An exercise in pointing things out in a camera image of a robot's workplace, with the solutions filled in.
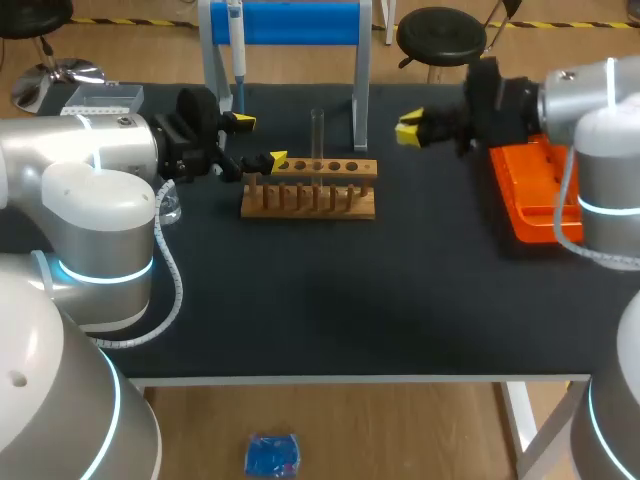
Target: test tube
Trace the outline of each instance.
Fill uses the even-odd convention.
[[[311,168],[321,170],[324,161],[324,110],[311,110]],[[312,177],[312,185],[322,188],[322,177]]]

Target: orange tray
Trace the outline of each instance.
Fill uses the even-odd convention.
[[[567,157],[565,147],[549,144],[544,136],[527,145],[492,148],[491,162],[502,199],[518,240],[524,243],[556,243],[553,210]],[[563,211],[563,231],[572,242],[582,241],[578,206],[578,179],[574,169]]]

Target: glowing blue ring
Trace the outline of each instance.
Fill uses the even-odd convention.
[[[87,468],[87,471],[84,472],[84,475],[80,477],[80,480],[89,480],[89,478],[91,478],[91,475],[93,475],[95,471],[98,469],[98,467],[100,466],[100,462],[102,462],[102,459],[106,455],[107,450],[111,445],[113,436],[116,433],[116,427],[118,426],[118,419],[120,418],[120,380],[118,379],[118,374],[116,373],[116,369],[113,366],[113,363],[111,363],[111,360],[109,360],[109,357],[107,357],[102,351],[100,353],[104,355],[104,358],[107,361],[107,364],[109,365],[109,369],[111,370],[111,375],[113,376],[113,388],[115,391],[116,399],[115,399],[115,405],[113,407],[113,416],[111,417],[111,424],[109,425],[109,430],[107,430],[107,436],[104,437],[104,442],[102,442],[102,446],[100,447],[100,450],[98,450],[98,454],[96,455],[96,458],[93,459],[93,462],[91,462],[91,465],[89,465],[89,468]]]
[[[69,267],[67,267],[64,263],[62,263],[62,260],[59,260],[58,263],[60,264],[60,268],[62,269],[62,271],[67,275],[69,275],[74,280],[77,280],[79,282],[84,282],[84,283],[97,283],[99,285],[113,285],[116,283],[130,282],[131,280],[135,280],[136,278],[139,278],[145,273],[147,273],[151,269],[151,265],[153,264],[153,258],[149,262],[149,265],[144,267],[139,272],[132,273],[131,275],[125,275],[124,277],[115,277],[115,278],[87,277],[86,275],[80,275],[79,273],[76,273],[70,270]]]
[[[589,414],[591,415],[591,423],[593,424],[593,429],[596,432],[596,437],[598,437],[598,440],[600,440],[600,445],[602,445],[602,448],[607,453],[607,455],[609,456],[609,458],[611,459],[613,464],[616,467],[618,467],[618,470],[620,470],[622,472],[622,474],[625,477],[627,477],[628,480],[636,480],[636,477],[631,475],[629,470],[627,470],[624,467],[624,465],[622,465],[620,460],[618,460],[616,458],[616,456],[613,454],[613,452],[609,448],[609,445],[607,444],[606,440],[604,439],[604,436],[602,435],[602,432],[600,431],[600,427],[598,426],[598,422],[596,421],[595,412],[593,411],[593,396],[591,394],[592,386],[593,386],[593,380],[591,382],[589,382]]]
[[[611,215],[614,217],[631,217],[633,215],[640,215],[640,208],[602,208],[591,205],[585,202],[582,197],[578,197],[578,203],[582,208],[589,212],[597,213],[599,215]]]

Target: wooden floor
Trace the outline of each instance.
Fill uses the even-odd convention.
[[[447,5],[484,20],[494,0],[397,0],[400,19],[427,5]],[[75,0],[78,17],[197,21],[179,0]],[[522,21],[625,21],[623,0],[524,0]],[[380,12],[375,22],[380,24]],[[101,65],[109,79],[202,83],[197,33],[183,28],[69,25],[50,36],[59,57]],[[372,82],[416,83],[426,69],[404,58],[396,45],[373,34]],[[342,47],[249,47],[248,82],[349,83],[353,49]],[[227,62],[229,52],[224,52]],[[494,51],[511,76],[541,80],[550,69],[640,54],[635,30],[508,29]],[[22,115],[8,101],[16,77],[37,63],[28,41],[6,43],[0,72],[0,118]],[[449,69],[442,81],[459,82],[464,69]],[[529,384],[541,424],[564,386]],[[513,478],[512,458],[501,421],[501,402],[489,384],[288,386],[158,389],[152,392],[164,441],[162,480],[243,478],[252,432],[297,433],[302,448],[300,478],[334,480]],[[553,480],[571,477],[568,462]]]

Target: black tabletop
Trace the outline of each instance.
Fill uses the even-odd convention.
[[[178,87],[146,85],[141,113],[170,110]],[[71,91],[54,88],[41,113],[58,112]],[[375,221],[245,220],[242,185],[213,176],[181,185],[182,219],[165,236],[184,281],[182,311],[156,340],[107,353],[130,377],[589,373],[640,276],[562,253],[505,255],[471,166],[482,155],[459,160],[452,144],[417,150],[394,139],[401,114],[459,95],[371,87]],[[232,155],[308,156],[309,112],[322,107],[325,157],[357,156],[348,86],[248,86],[246,105],[257,128],[231,139]],[[28,251],[36,236],[23,223],[14,220],[13,237]],[[149,311],[119,338],[157,325],[172,297],[158,257]]]

